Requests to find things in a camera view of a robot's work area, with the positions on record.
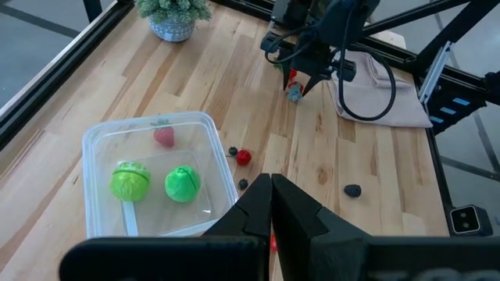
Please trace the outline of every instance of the small black ball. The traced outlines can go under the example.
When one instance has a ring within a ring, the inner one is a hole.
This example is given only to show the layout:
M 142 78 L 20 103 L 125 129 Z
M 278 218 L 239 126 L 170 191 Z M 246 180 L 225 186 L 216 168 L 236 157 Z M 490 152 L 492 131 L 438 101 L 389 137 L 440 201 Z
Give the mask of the small black ball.
M 358 184 L 348 184 L 344 187 L 344 192 L 350 198 L 357 198 L 361 196 L 361 186 Z
M 230 147 L 228 152 L 229 152 L 229 155 L 236 156 L 236 154 L 238 153 L 238 149 L 235 147 Z
M 245 188 L 248 187 L 248 181 L 246 179 L 240 180 L 237 184 L 241 190 L 244 190 Z

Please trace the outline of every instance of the floor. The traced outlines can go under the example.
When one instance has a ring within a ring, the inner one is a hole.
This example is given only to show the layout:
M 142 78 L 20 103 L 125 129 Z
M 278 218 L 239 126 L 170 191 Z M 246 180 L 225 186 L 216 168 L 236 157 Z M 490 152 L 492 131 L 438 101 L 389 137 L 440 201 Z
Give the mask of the floor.
M 106 7 L 111 0 L 101 0 Z M 382 20 L 430 0 L 381 0 L 373 17 Z M 393 29 L 407 48 L 419 52 L 463 6 Z M 82 0 L 0 0 L 0 106 L 69 44 L 88 25 Z M 499 71 L 500 6 L 474 27 L 453 49 L 450 66 L 483 76 Z M 477 51 L 480 42 L 481 50 Z M 454 206 L 486 208 L 500 233 L 500 108 L 489 105 L 437 136 Z

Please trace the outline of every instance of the wooden table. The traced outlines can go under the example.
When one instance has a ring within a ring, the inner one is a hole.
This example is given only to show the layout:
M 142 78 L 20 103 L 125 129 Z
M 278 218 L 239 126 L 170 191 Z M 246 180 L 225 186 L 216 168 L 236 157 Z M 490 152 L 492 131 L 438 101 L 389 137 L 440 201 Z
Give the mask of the wooden table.
M 161 41 L 131 12 L 2 151 L 0 280 L 54 280 L 61 257 L 85 239 L 87 129 L 187 110 L 209 113 L 225 148 L 253 153 L 250 166 L 230 161 L 236 182 L 283 173 L 373 235 L 447 235 L 424 130 L 338 118 L 326 84 L 289 102 L 259 49 L 268 23 L 210 5 L 212 21 L 182 44 Z M 348 183 L 361 184 L 360 198 L 344 195 Z

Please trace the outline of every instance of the clear plastic bin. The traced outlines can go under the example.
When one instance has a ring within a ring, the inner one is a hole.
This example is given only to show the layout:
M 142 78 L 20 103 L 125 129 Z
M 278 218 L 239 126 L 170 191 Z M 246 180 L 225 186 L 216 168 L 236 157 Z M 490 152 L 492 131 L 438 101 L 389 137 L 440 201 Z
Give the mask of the clear plastic bin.
M 159 120 L 168 125 L 155 126 Z M 155 129 L 171 126 L 175 145 L 165 148 L 153 138 Z M 203 112 L 185 112 L 101 123 L 83 139 L 87 237 L 191 236 L 202 233 L 238 200 L 238 194 L 215 125 Z M 124 161 L 142 163 L 151 173 L 148 193 L 125 202 L 111 193 L 113 170 Z M 165 192 L 168 172 L 189 165 L 202 185 L 189 203 Z

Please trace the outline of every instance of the beige cloth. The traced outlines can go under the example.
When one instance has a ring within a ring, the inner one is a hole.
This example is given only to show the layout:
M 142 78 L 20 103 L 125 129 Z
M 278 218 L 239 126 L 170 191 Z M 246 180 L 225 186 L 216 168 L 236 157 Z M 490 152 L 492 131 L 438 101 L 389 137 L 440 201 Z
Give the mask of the beige cloth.
M 356 63 L 356 76 L 352 82 L 344 81 L 345 104 L 359 116 L 379 115 L 391 97 L 391 83 L 385 68 L 371 55 L 363 52 L 347 52 L 345 58 Z M 340 106 L 338 78 L 332 76 L 328 83 L 337 114 L 346 119 L 364 123 L 396 127 L 432 127 L 429 117 L 420 104 L 415 87 L 395 75 L 396 99 L 386 116 L 373 122 L 359 121 Z

